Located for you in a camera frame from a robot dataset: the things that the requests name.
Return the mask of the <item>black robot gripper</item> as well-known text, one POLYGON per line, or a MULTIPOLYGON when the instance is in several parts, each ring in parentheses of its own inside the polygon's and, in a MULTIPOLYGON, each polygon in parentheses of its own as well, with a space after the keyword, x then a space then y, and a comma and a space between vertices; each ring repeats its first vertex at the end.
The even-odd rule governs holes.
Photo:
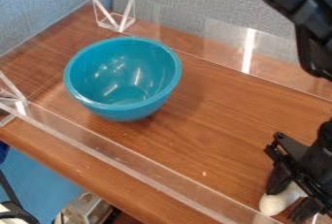
POLYGON ((273 161, 267 193, 277 195, 295 182, 310 198, 300 202, 289 219, 306 222, 320 212, 322 206, 332 208, 332 118, 318 128, 312 145, 276 132, 265 153, 273 161))

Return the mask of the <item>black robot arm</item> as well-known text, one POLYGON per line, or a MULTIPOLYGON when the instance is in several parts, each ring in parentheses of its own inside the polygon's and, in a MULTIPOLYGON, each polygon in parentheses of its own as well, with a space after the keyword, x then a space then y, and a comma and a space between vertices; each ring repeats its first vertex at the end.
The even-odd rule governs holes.
MULTIPOLYGON (((265 2, 295 25, 303 70, 332 82, 332 0, 265 2)), ((273 161, 268 196, 280 195, 292 185, 304 194, 304 199, 291 212, 291 221, 304 224, 319 213, 332 218, 332 118, 320 124, 311 145, 277 132, 265 153, 273 161)))

